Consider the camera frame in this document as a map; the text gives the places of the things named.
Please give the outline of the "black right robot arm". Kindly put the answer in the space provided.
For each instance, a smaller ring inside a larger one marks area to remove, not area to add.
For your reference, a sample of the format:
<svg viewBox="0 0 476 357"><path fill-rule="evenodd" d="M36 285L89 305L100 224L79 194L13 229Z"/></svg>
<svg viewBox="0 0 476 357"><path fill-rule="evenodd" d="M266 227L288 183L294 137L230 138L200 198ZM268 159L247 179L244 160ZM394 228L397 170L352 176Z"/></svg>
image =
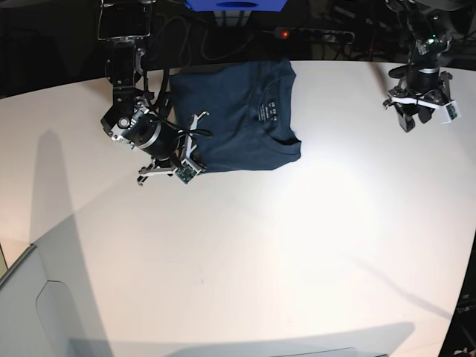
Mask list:
<svg viewBox="0 0 476 357"><path fill-rule="evenodd" d="M212 135L198 128L208 112L192 115L183 126L168 119L173 108L168 70L163 72L159 93L149 90L147 39L152 33L153 7L153 1L100 3L97 38L111 46L105 75L112 85L112 106L100 123L111 140L150 157L151 162L138 172L138 185L157 175L175 176L189 184L205 171L193 153L197 137Z"/></svg>

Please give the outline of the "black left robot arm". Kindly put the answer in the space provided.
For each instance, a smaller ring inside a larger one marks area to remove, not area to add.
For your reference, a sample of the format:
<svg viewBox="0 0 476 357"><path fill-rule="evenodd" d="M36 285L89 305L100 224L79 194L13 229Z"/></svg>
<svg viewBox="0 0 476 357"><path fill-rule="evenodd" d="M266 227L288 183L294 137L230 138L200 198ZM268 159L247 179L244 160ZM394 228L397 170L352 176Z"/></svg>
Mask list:
<svg viewBox="0 0 476 357"><path fill-rule="evenodd" d="M416 1L387 1L386 5L406 32L409 54L406 65L388 72L398 83L387 92L383 106L395 109L406 133L415 128L415 116L427 123L439 112L444 123L451 122L457 117L450 90L452 75L440 70L440 57L450 48L451 34Z"/></svg>

